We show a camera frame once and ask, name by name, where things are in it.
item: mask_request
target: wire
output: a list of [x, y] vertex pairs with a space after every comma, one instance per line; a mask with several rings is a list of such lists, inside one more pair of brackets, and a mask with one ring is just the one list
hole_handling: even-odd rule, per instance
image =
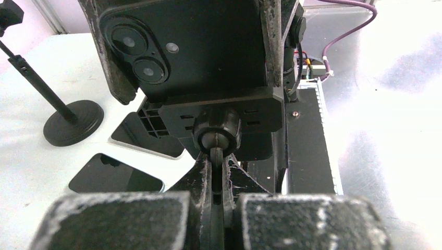
[[[296, 45], [296, 48], [298, 49], [298, 51], [302, 51], [301, 43], [298, 43]], [[296, 82], [293, 84], [293, 87], [291, 88], [291, 90], [287, 93], [288, 96], [291, 96], [298, 88], [299, 83], [301, 83], [302, 65], [304, 63], [304, 60], [302, 59], [302, 53], [298, 53], [298, 54], [299, 54], [298, 77], [296, 78]]]
[[7, 56], [9, 56], [11, 58], [14, 57], [14, 54], [12, 53], [12, 51], [10, 51], [8, 49], [8, 47], [6, 47], [6, 45], [4, 43], [2, 43], [1, 41], [0, 41], [0, 48], [3, 50], [3, 52], [5, 52], [5, 54]]
[[307, 72], [309, 72], [309, 74], [305, 74], [306, 75], [306, 79], [308, 79], [308, 78], [313, 79], [313, 67], [312, 67], [312, 64], [311, 64], [311, 60], [310, 60], [309, 56], [307, 55], [307, 52], [302, 51], [302, 53], [305, 56], [304, 62], [307, 63], [307, 66], [309, 68], [309, 71], [307, 71]]
[[327, 73], [325, 75], [319, 77], [319, 80], [324, 82], [325, 80], [328, 79], [329, 76], [333, 76], [333, 71], [331, 70], [330, 63], [328, 62], [328, 59], [327, 59], [327, 51], [328, 51], [328, 49], [333, 44], [339, 42], [340, 40], [342, 40], [343, 38], [347, 37], [348, 35], [351, 35], [351, 34], [355, 33], [356, 31], [364, 28], [369, 23], [371, 23], [376, 18], [376, 16], [377, 16], [377, 10], [376, 10], [376, 8], [374, 6], [372, 6], [370, 4], [356, 2], [356, 1], [351, 1], [351, 0], [319, 0], [319, 1], [325, 2], [325, 3], [346, 4], [346, 5], [356, 6], [356, 7], [362, 7], [362, 8], [366, 8], [366, 9], [370, 10], [373, 13], [372, 17], [369, 20], [367, 20], [363, 24], [357, 26], [356, 28], [348, 31], [347, 33], [344, 33], [341, 36], [335, 38], [333, 41], [331, 41], [329, 44], [327, 44], [327, 46], [325, 46], [324, 50], [322, 51], [322, 58], [324, 60], [324, 65], [325, 65], [325, 69], [327, 70]]

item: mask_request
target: white surface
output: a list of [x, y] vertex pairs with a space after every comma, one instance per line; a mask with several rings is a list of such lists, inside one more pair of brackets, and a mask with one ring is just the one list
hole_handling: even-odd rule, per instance
[[[54, 34], [44, 17], [30, 0], [14, 0], [24, 11], [23, 22], [6, 29], [0, 40], [15, 54], [29, 52], [37, 44]], [[8, 57], [0, 50], [0, 74], [9, 66]]]
[[[352, 1], [365, 2], [365, 0], [352, 0]], [[305, 6], [305, 7], [307, 7], [307, 6], [323, 6], [323, 5], [337, 5], [337, 4], [321, 2], [319, 0], [304, 0], [304, 3], [302, 4], [302, 6]]]
[[26, 249], [48, 207], [72, 192], [68, 183], [97, 153], [159, 178], [166, 190], [193, 166], [187, 152], [175, 160], [110, 139], [144, 95], [127, 106], [111, 96], [90, 34], [49, 37], [24, 57], [64, 102], [95, 101], [104, 120], [86, 140], [54, 147], [42, 132], [52, 106], [13, 68], [0, 75], [0, 249]]

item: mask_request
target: black smartphone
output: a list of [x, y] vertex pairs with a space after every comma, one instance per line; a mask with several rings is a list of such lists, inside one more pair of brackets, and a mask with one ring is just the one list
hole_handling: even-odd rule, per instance
[[109, 9], [100, 31], [149, 102], [266, 86], [256, 0], [151, 0]]

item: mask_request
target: white wall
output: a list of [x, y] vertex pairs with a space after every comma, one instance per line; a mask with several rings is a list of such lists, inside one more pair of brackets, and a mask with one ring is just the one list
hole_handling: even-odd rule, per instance
[[[0, 40], [14, 54], [24, 55], [48, 36], [53, 35], [54, 31], [31, 0], [14, 0], [14, 2], [24, 11], [23, 23], [7, 28]], [[5, 53], [0, 51], [0, 73], [12, 67], [7, 59]]]
[[90, 33], [89, 24], [77, 0], [46, 0], [68, 33]]

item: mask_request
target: black phone mount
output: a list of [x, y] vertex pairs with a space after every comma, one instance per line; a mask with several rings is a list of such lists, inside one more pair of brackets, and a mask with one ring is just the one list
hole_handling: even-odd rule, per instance
[[[0, 4], [0, 36], [7, 27], [23, 21], [23, 10], [12, 0]], [[20, 55], [14, 55], [0, 41], [0, 48], [9, 56], [8, 61], [57, 110], [43, 128], [46, 140], [54, 146], [70, 146], [91, 135], [103, 121], [103, 109], [95, 102], [81, 100], [64, 104], [63, 101]]]

